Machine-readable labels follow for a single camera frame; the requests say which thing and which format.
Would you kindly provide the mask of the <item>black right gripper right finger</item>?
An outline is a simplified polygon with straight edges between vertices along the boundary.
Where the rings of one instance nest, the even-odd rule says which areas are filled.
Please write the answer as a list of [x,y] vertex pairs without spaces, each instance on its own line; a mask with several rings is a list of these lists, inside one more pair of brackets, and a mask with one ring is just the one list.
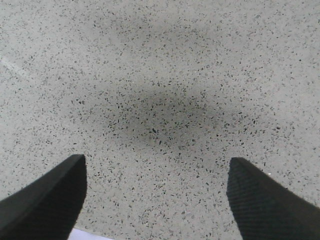
[[226,195],[244,240],[318,240],[320,209],[248,160],[230,160]]

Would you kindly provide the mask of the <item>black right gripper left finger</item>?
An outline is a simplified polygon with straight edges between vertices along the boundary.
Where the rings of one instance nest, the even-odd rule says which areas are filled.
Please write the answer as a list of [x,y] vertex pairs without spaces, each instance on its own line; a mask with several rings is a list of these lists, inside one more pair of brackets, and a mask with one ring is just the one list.
[[2,240],[66,240],[87,194],[83,154],[74,154],[0,202]]

